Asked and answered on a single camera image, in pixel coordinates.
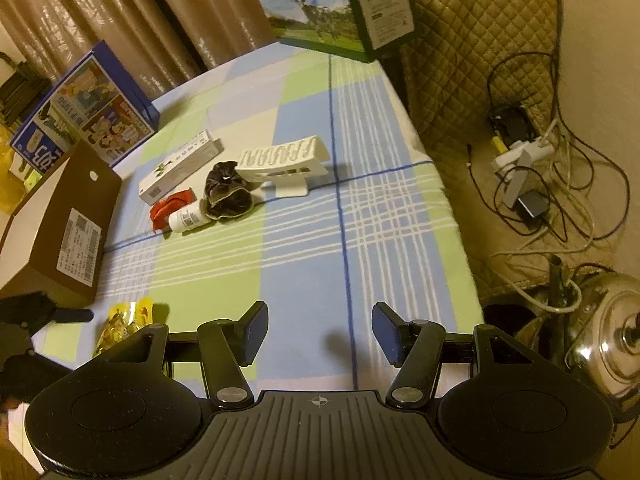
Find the yellow snack pouch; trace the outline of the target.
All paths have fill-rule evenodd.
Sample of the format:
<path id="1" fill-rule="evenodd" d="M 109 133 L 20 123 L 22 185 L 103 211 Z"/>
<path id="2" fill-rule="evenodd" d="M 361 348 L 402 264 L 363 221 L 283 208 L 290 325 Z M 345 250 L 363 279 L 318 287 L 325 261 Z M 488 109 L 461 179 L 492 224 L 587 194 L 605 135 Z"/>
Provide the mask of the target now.
<path id="1" fill-rule="evenodd" d="M 153 300 L 144 297 L 138 301 L 114 304 L 108 311 L 93 356 L 99 356 L 124 339 L 153 323 Z"/>

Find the small white bottle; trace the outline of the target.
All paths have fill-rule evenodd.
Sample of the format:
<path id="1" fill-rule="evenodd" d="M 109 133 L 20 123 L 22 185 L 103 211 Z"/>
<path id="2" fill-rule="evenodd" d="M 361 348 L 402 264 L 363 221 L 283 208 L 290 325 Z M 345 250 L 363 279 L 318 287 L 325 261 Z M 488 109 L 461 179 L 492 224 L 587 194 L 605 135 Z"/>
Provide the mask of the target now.
<path id="1" fill-rule="evenodd" d="M 206 200 L 196 200 L 168 217 L 168 226 L 172 232 L 183 233 L 205 226 L 212 219 L 207 215 Z"/>

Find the red snack packet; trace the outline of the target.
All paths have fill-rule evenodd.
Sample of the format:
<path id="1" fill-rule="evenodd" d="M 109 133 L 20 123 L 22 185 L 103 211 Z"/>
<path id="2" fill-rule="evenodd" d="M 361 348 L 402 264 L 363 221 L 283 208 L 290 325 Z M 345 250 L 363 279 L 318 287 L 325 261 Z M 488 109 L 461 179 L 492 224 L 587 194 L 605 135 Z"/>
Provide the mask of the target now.
<path id="1" fill-rule="evenodd" d="M 159 200 L 150 209 L 150 220 L 153 231 L 163 231 L 168 228 L 168 218 L 179 209 L 192 204 L 195 194 L 192 188 L 175 192 Z"/>

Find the dark brown scrunchie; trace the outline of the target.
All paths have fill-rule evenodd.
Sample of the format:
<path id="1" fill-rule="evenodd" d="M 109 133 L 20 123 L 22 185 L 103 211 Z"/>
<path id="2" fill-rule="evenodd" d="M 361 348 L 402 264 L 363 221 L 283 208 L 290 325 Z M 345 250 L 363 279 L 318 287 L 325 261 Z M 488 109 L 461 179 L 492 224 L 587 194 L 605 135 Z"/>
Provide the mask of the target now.
<path id="1" fill-rule="evenodd" d="M 236 219 L 253 206 L 250 185 L 236 171 L 234 160 L 216 162 L 205 181 L 206 214 L 212 220 Z"/>

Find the white wavy plastic rack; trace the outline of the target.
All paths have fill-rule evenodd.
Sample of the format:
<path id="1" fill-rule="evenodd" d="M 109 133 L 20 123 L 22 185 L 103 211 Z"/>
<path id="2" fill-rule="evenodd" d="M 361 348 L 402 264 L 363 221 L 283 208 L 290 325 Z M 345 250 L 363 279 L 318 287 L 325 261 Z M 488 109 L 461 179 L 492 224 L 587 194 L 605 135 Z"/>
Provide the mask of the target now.
<path id="1" fill-rule="evenodd" d="M 330 154 L 318 136 L 242 151 L 236 173 L 250 183 L 270 182 L 279 198 L 303 197 L 308 180 L 329 173 Z"/>

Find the white bird ointment box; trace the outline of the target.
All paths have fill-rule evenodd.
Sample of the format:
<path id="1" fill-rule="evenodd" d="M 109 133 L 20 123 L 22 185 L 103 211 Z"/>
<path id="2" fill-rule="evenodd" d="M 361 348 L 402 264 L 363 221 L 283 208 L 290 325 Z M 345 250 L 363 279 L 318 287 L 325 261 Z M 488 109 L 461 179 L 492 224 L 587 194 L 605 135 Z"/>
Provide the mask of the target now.
<path id="1" fill-rule="evenodd" d="M 219 139 L 207 129 L 161 160 L 139 183 L 139 198 L 153 206 L 169 191 L 214 159 L 222 151 Z"/>

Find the brown cardboard storage box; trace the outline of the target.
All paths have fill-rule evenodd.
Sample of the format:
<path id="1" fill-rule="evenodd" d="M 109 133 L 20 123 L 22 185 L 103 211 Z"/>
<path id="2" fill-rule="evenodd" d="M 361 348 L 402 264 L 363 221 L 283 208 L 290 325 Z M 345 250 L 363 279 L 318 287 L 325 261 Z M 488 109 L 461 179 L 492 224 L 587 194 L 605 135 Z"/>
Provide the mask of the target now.
<path id="1" fill-rule="evenodd" d="M 10 215 L 1 239 L 1 297 L 43 292 L 64 308 L 93 304 L 121 185 L 87 143 L 64 154 Z"/>

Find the yellow plastic bag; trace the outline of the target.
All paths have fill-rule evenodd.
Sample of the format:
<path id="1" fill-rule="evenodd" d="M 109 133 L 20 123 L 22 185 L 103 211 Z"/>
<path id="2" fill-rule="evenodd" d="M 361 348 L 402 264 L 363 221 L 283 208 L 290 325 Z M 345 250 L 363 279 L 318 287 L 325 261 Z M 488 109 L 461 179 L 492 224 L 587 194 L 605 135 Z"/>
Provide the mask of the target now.
<path id="1" fill-rule="evenodd" d="M 26 194 L 23 182 L 10 171 L 14 151 L 9 143 L 9 130 L 0 126 L 0 209 L 5 214 L 12 214 Z"/>

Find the checkered bed sheet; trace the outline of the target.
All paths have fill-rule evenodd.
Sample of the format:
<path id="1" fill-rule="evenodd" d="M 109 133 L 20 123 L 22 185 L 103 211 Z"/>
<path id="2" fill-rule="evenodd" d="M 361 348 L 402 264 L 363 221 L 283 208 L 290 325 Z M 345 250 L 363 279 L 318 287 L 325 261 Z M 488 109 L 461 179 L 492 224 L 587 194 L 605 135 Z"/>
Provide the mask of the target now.
<path id="1" fill-rule="evenodd" d="M 374 304 L 454 333 L 482 322 L 442 179 L 378 64 L 272 44 L 155 105 L 160 131 L 118 166 L 93 320 L 48 325 L 36 339 L 46 356 L 84 364 L 119 302 L 150 298 L 162 322 L 190 332 L 262 300 L 269 332 L 246 371 L 253 389 L 382 390 L 394 372 L 371 332 Z M 242 218 L 153 233 L 139 182 L 204 130 L 225 160 L 318 136 L 328 172 L 306 196 L 265 185 Z"/>

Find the black power adapter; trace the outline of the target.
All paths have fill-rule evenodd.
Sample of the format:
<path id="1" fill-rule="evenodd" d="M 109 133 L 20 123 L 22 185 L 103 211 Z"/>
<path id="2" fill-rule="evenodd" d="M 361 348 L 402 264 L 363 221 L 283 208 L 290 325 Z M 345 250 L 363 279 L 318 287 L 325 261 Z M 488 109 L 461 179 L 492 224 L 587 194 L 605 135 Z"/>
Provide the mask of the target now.
<path id="1" fill-rule="evenodd" d="M 529 190 L 518 196 L 514 210 L 521 220 L 530 223 L 541 219 L 549 210 L 550 200 L 537 190 Z"/>

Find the steel pot with lid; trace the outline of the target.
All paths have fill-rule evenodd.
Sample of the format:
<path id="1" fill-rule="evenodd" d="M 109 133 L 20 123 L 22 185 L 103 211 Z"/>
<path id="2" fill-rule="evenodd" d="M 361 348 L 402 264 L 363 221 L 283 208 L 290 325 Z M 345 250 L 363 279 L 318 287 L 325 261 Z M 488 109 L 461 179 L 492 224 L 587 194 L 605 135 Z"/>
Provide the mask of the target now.
<path id="1" fill-rule="evenodd" d="M 605 397 L 618 422 L 639 415 L 639 280 L 601 272 L 580 282 L 568 315 L 563 364 Z"/>

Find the blue milk carton box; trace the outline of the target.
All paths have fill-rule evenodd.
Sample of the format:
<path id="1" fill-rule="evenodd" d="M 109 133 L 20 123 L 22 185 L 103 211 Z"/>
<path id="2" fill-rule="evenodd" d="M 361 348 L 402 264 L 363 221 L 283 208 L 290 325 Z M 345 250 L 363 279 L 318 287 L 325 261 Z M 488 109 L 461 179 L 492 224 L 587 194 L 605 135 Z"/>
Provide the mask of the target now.
<path id="1" fill-rule="evenodd" d="M 156 133 L 159 123 L 160 112 L 101 41 L 52 87 L 10 147 L 40 174 L 78 142 L 113 167 Z"/>

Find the white power strip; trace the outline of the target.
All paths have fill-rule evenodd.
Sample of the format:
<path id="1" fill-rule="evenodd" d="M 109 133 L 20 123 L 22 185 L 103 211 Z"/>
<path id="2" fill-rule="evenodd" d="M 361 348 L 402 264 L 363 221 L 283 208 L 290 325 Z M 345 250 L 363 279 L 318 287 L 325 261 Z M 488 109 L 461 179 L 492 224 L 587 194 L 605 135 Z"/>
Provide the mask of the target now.
<path id="1" fill-rule="evenodd" d="M 555 152 L 554 146 L 543 138 L 537 138 L 533 142 L 518 141 L 505 153 L 496 156 L 491 164 L 493 172 L 504 174 L 506 170 L 515 166 L 527 164 L 532 166 L 535 162 L 540 162 L 552 156 Z"/>

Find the black folding cart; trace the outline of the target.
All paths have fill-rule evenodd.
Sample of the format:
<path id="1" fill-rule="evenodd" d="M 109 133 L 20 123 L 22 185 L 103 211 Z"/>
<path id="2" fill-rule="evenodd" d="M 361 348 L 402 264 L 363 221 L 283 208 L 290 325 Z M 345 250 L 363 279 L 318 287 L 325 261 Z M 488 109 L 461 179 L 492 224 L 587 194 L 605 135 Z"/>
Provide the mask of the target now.
<path id="1" fill-rule="evenodd" d="M 46 97 L 52 84 L 26 62 L 14 62 L 4 52 L 1 59 L 13 70 L 1 86 L 1 123 L 15 131 Z"/>

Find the brown curtain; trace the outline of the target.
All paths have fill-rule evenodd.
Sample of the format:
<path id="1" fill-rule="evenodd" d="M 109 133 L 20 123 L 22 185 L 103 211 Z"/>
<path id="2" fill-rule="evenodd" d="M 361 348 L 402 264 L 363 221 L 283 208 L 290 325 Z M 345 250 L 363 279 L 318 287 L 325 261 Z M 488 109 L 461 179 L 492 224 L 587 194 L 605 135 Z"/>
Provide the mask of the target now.
<path id="1" fill-rule="evenodd" d="M 52 81 L 106 42 L 150 99 L 274 40 L 258 0 L 1 0 L 1 23 Z"/>

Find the quilted beige cover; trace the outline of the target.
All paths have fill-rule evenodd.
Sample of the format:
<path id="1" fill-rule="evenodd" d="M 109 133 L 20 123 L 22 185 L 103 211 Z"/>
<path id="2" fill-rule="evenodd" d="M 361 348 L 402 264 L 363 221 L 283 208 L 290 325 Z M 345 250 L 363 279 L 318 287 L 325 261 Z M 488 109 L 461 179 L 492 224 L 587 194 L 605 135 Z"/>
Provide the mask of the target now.
<path id="1" fill-rule="evenodd" d="M 410 117 L 442 174 L 488 135 L 495 108 L 551 115 L 558 0 L 414 0 L 416 36 L 401 50 Z"/>

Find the green cow milk box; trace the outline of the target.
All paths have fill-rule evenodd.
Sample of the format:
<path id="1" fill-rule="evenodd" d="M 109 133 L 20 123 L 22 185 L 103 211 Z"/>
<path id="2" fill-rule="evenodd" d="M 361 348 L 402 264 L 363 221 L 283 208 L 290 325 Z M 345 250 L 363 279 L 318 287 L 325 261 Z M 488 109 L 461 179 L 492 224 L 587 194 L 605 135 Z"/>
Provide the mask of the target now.
<path id="1" fill-rule="evenodd" d="M 412 0 L 258 0 L 282 44 L 370 63 L 416 32 Z"/>

